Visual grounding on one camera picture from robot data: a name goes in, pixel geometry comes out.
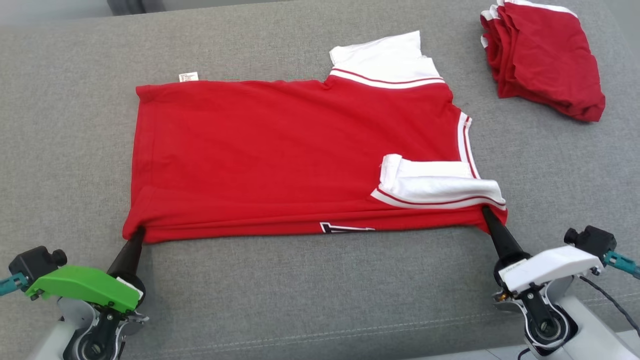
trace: gray fabric surface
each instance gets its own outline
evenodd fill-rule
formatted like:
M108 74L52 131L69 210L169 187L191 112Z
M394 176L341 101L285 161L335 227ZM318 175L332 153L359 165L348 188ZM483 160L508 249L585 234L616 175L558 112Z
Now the gray fabric surface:
M509 228L532 253L568 227L612 231L640 258L640 76L597 0L577 12L607 109L582 124L539 104L498 100L479 43L491 1L269 3L78 20L0 31L0 263L44 244L106 269L123 244L136 85L200 79L324 79L335 45L422 31L455 102L474 118L481 175L508 200ZM124 359L400 359L522 342L492 308L496 255L477 229L222 238L146 247L148 327ZM636 318L640 283L597 279ZM577 295L617 331L599 294ZM19 359L59 317L55 303L3 299L3 356Z

